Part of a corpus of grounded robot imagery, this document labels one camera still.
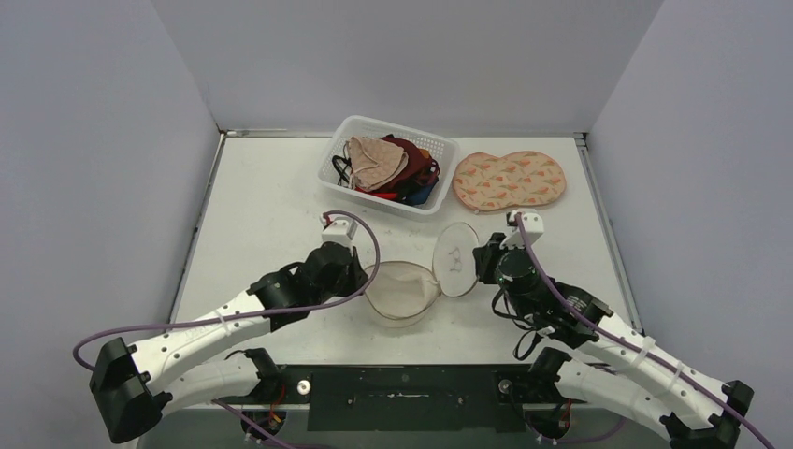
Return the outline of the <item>beige lace bra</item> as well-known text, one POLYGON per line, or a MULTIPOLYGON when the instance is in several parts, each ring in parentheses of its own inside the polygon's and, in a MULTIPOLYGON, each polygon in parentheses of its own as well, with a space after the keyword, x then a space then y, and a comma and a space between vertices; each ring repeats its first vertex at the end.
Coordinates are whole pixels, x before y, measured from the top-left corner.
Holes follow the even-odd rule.
POLYGON ((405 150, 376 138, 351 137, 346 144, 352 188, 372 192, 392 181, 408 164, 405 150))

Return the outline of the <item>white plastic basket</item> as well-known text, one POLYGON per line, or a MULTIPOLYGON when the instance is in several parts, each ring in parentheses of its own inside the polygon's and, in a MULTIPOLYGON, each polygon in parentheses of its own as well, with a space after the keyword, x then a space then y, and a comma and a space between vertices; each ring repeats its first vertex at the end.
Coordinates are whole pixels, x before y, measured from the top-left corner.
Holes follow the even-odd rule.
POLYGON ((440 209, 440 204, 450 189, 454 170, 460 160, 459 145, 453 140, 396 123, 364 116, 350 116, 342 122, 325 144, 322 157, 319 159, 318 179, 323 187, 345 200, 368 208, 387 211, 396 216, 422 221, 440 209), (440 164, 440 178, 429 191, 425 202, 420 205, 404 205, 370 194, 359 193, 339 185, 339 173, 333 167, 332 158, 342 155, 343 144, 353 136, 374 138, 390 134, 397 138, 406 138, 420 149, 428 150, 429 155, 440 164))

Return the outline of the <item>navy blue bra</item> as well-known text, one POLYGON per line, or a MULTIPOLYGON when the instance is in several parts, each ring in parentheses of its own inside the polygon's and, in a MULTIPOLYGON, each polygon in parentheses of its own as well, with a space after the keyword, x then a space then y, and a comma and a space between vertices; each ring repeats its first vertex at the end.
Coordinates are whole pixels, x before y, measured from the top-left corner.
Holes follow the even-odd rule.
POLYGON ((405 198, 405 203, 412 207, 419 207, 426 203, 434 187, 431 185, 423 186, 416 192, 405 198))

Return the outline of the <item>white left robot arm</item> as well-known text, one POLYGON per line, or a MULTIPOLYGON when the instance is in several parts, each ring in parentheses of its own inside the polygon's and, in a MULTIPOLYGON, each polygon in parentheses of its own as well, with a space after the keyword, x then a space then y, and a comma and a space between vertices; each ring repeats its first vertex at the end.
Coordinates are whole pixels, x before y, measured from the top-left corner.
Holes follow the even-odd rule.
POLYGON ((368 275, 354 246, 327 241, 303 262, 268 273, 212 313, 134 343, 102 345, 89 388, 113 443, 142 436, 176 396, 168 387, 189 370, 246 340, 276 332, 361 294, 368 275))

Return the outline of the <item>white round mesh laundry bag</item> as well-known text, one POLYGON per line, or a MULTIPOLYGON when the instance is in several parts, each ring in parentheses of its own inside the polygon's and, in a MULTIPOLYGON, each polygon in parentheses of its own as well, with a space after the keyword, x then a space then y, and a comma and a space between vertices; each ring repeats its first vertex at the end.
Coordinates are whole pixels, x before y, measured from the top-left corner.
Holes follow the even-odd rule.
POLYGON ((467 295, 477 283, 472 251, 479 243, 471 225, 456 222, 436 239, 430 267, 403 260, 382 262, 365 291, 372 321, 386 328, 413 326, 439 298, 467 295))

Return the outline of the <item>dark red garment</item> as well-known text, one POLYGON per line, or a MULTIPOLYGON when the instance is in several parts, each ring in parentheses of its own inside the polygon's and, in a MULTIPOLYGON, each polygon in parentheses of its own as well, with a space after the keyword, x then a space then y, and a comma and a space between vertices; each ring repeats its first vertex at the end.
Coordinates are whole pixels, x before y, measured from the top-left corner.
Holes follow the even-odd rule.
POLYGON ((438 178, 440 169, 437 161, 427 150, 417 147, 404 138, 395 138, 393 135, 383 137, 382 140, 396 144, 405 152, 408 159, 406 166, 392 180, 380 187, 377 193, 407 196, 438 178))

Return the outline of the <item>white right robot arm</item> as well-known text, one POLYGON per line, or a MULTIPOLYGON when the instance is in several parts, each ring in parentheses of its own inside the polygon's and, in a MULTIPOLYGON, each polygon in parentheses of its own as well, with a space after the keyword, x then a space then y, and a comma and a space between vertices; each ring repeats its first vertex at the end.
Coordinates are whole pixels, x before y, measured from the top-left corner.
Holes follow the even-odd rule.
POLYGON ((640 424, 672 448, 734 448, 743 430, 760 434, 746 415, 754 391, 692 369, 631 328, 603 301, 546 274, 526 233, 495 233, 470 250, 478 282, 498 288, 495 302, 545 348, 528 376, 542 401, 562 396, 597 405, 640 424))

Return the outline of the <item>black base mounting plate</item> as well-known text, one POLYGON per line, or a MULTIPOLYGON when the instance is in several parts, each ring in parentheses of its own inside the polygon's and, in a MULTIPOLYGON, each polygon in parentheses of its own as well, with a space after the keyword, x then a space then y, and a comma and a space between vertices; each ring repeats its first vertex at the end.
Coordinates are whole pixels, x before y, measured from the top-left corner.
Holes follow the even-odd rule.
POLYGON ((528 364, 284 365, 234 405, 302 410, 309 431, 521 432, 520 407, 566 402, 551 379, 528 364))

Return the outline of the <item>black and white bra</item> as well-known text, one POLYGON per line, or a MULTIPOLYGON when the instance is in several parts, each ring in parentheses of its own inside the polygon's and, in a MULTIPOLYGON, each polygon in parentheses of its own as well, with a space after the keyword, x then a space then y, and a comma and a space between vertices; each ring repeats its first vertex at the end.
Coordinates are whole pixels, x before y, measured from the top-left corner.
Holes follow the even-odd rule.
POLYGON ((341 154, 335 154, 331 157, 331 164, 338 174, 337 185, 351 188, 353 186, 353 167, 348 143, 343 145, 341 154))

